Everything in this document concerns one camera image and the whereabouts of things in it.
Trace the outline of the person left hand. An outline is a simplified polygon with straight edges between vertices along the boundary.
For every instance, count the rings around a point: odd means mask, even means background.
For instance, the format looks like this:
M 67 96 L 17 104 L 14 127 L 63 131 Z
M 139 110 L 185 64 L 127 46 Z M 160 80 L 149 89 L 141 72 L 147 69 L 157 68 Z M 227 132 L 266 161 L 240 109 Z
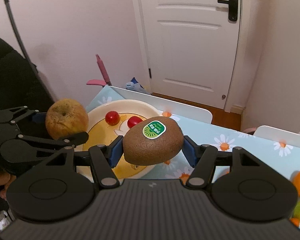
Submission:
M 0 170 L 0 186 L 4 186 L 4 189 L 0 191 L 0 197 L 7 200 L 6 193 L 8 187 L 16 180 L 16 176 Z

